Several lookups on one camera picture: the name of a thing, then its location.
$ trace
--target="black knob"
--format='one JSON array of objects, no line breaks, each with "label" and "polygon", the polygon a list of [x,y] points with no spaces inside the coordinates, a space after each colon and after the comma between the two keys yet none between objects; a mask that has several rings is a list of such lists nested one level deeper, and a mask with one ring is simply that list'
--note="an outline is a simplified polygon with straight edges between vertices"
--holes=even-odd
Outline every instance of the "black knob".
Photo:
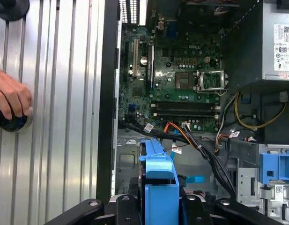
[{"label": "black knob", "polygon": [[16,21],[23,18],[30,7],[30,0],[0,0],[0,18]]},{"label": "black knob", "polygon": [[12,119],[8,120],[4,117],[3,113],[0,110],[0,128],[8,132],[16,132],[24,127],[27,122],[27,116],[23,115],[22,117],[16,117],[12,112]]}]

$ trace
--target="pci slot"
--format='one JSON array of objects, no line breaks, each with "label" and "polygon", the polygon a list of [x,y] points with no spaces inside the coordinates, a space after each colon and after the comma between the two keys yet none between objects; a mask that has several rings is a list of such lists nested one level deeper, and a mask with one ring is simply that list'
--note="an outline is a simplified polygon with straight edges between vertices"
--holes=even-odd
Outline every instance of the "pci slot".
[{"label": "pci slot", "polygon": [[134,76],[137,76],[138,52],[139,52],[139,40],[134,39],[134,53],[133,53],[133,75]]},{"label": "pci slot", "polygon": [[154,84],[154,62],[155,62],[155,48],[154,45],[148,46],[148,68],[146,86],[148,90],[153,89]]},{"label": "pci slot", "polygon": [[212,103],[152,101],[151,110],[154,116],[171,118],[214,118],[216,114]]}]

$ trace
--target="green circuit board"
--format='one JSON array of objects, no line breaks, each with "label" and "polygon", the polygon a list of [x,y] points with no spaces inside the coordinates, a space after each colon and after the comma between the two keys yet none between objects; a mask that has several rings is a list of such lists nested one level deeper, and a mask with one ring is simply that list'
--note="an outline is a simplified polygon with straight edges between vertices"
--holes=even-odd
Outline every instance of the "green circuit board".
[{"label": "green circuit board", "polygon": [[[139,123],[152,124],[163,129],[167,121],[180,125],[191,123],[191,130],[198,133],[215,133],[218,130],[215,118],[187,117],[168,119],[156,117],[152,103],[162,101],[170,103],[202,103],[220,105],[221,98],[214,93],[198,93],[193,87],[179,88],[186,85],[188,77],[199,71],[221,69],[221,41],[219,35],[185,34],[175,38],[166,37],[165,31],[152,35],[146,28],[122,30],[119,120],[123,121],[131,105],[135,106],[135,117]],[[138,47],[137,69],[133,69],[135,49]],[[146,88],[147,66],[142,64],[147,57],[148,44],[155,47],[154,88]],[[218,86],[218,76],[205,75],[205,87]]]}]

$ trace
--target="hand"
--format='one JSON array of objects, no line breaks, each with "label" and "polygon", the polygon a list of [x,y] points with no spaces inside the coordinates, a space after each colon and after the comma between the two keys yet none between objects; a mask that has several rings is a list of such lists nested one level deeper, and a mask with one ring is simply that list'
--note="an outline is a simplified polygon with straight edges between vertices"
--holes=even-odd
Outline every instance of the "hand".
[{"label": "hand", "polygon": [[12,119],[11,108],[17,117],[22,117],[22,113],[28,116],[30,102],[31,93],[28,88],[0,70],[0,109],[4,117]]}]

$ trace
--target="corrugated metal side panel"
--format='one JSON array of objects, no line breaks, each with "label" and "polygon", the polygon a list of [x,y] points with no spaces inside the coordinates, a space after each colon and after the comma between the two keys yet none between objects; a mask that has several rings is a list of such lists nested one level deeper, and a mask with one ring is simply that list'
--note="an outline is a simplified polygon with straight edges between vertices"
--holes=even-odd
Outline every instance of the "corrugated metal side panel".
[{"label": "corrugated metal side panel", "polygon": [[30,0],[0,23],[0,68],[26,84],[33,123],[0,130],[0,225],[43,225],[95,198],[104,0]]}]

